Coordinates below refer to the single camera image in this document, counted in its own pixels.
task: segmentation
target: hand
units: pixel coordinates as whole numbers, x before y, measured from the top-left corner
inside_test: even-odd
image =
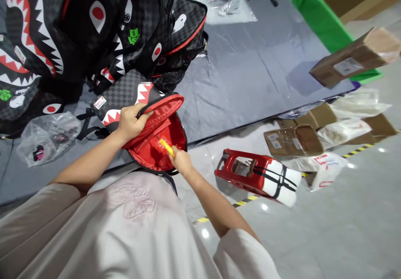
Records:
[[[137,115],[139,111],[145,106],[146,104],[138,103],[130,107],[122,108],[120,112],[120,122],[114,134],[119,135],[124,142],[128,142],[138,136],[142,132],[146,121],[153,114],[153,111],[150,111],[149,113],[142,114],[138,119]]]
[[[170,158],[172,165],[180,172],[180,174],[183,175],[183,177],[189,175],[195,170],[192,166],[191,156],[186,151],[179,150],[175,145],[171,148],[173,149],[175,158],[170,154],[168,154],[168,157]]]

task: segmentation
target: person's left hand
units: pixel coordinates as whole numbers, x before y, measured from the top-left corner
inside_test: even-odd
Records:
[[[153,114],[153,111],[150,111],[137,118],[139,111],[145,106],[146,104],[138,103],[130,107],[122,108],[120,112],[120,122],[114,134],[119,135],[125,142],[138,136],[142,132],[146,121]]]

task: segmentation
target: white floor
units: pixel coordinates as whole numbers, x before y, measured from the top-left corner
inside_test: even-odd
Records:
[[[359,37],[373,26],[385,26],[401,38],[401,3],[369,21],[352,22],[349,31]],[[401,128],[401,61],[382,68],[385,78],[372,82],[381,101],[390,103],[386,113]],[[216,178],[214,170],[223,150],[231,148],[268,155],[263,132],[278,128],[271,122],[234,130],[224,137],[190,150],[194,166],[231,203],[247,198],[243,190]],[[303,184],[293,208],[264,198],[238,207],[262,244],[272,255],[283,279],[289,278],[399,278],[401,274],[401,180],[398,163],[401,135],[390,137],[349,158],[333,186],[310,193]],[[355,146],[336,149],[338,154]],[[109,176],[114,181],[130,169]],[[185,180],[174,177],[188,218],[205,216],[199,200]],[[196,225],[211,254],[218,237],[210,222]]]

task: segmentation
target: white sleeve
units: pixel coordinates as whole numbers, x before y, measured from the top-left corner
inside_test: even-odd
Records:
[[[74,186],[50,184],[0,219],[0,261],[79,198],[79,191]]]
[[[223,279],[280,279],[266,249],[242,229],[231,229],[213,257]]]

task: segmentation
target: cardboard box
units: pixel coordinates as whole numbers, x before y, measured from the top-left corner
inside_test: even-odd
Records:
[[[315,130],[309,125],[263,133],[272,155],[307,157],[323,153]]]
[[[383,114],[379,114],[374,117],[368,117],[363,119],[371,128],[367,134],[352,139],[344,144],[347,145],[360,145],[360,144],[373,144],[377,143],[389,136],[397,135],[396,129],[391,125],[387,118]]]
[[[320,60],[309,72],[324,86],[392,63],[401,52],[401,40],[384,28],[372,28],[347,47]]]
[[[337,121],[337,117],[328,103],[324,103],[308,112],[308,114],[296,119],[277,120],[281,129],[296,127],[297,125],[310,125],[314,130],[318,130],[327,124]]]

